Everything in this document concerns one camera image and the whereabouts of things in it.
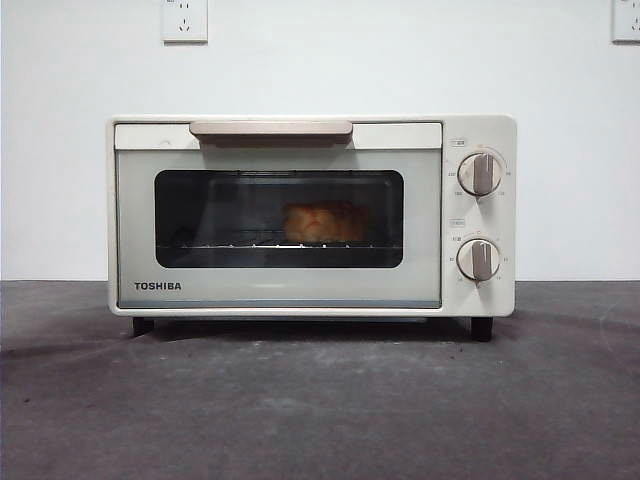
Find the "oven window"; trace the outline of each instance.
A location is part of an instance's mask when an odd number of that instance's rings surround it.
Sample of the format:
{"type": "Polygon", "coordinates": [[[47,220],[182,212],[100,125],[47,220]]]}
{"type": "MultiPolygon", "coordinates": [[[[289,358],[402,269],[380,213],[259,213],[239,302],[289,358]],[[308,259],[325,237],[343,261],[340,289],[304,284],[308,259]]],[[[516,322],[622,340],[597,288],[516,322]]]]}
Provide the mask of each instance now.
{"type": "Polygon", "coordinates": [[[403,186],[391,170],[165,170],[156,258],[166,268],[393,268],[403,186]]]}

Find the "oven foot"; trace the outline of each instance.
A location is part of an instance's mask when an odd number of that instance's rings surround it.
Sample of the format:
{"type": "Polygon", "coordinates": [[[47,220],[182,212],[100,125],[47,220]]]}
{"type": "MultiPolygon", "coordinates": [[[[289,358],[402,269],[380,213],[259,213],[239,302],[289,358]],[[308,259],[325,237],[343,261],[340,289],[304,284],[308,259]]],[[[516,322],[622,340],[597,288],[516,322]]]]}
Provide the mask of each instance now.
{"type": "Polygon", "coordinates": [[[478,342],[490,342],[493,317],[471,317],[471,338],[478,342]]]}
{"type": "Polygon", "coordinates": [[[155,322],[151,318],[133,317],[133,336],[139,337],[149,333],[155,327],[155,322]]]}

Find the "wall socket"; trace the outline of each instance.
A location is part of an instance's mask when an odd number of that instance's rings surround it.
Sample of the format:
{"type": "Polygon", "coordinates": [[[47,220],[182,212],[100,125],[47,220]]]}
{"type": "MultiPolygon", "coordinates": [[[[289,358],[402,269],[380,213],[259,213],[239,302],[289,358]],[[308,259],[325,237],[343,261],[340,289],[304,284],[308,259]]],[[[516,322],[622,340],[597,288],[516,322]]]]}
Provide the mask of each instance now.
{"type": "Polygon", "coordinates": [[[206,43],[209,39],[208,3],[208,0],[162,0],[164,42],[206,43]]]}
{"type": "Polygon", "coordinates": [[[613,42],[640,42],[640,0],[612,0],[613,42]]]}

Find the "cream toaster oven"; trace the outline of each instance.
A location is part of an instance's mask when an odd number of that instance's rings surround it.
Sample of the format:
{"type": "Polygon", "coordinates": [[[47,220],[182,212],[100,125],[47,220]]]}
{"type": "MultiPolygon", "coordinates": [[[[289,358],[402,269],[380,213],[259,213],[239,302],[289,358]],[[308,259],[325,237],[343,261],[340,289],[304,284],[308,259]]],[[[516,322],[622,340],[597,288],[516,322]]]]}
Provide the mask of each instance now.
{"type": "Polygon", "coordinates": [[[514,308],[516,124],[500,115],[108,124],[109,306],[134,319],[514,308]]]}

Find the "temperature knob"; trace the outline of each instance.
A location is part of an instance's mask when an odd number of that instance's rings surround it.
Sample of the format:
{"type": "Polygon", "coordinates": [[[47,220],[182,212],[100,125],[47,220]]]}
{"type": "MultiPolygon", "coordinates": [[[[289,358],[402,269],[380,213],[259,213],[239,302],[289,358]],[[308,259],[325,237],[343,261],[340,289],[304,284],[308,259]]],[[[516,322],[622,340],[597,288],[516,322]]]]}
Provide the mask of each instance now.
{"type": "Polygon", "coordinates": [[[502,166],[490,153],[474,153],[465,158],[458,169],[458,181],[465,192],[483,197],[500,184],[502,166]]]}

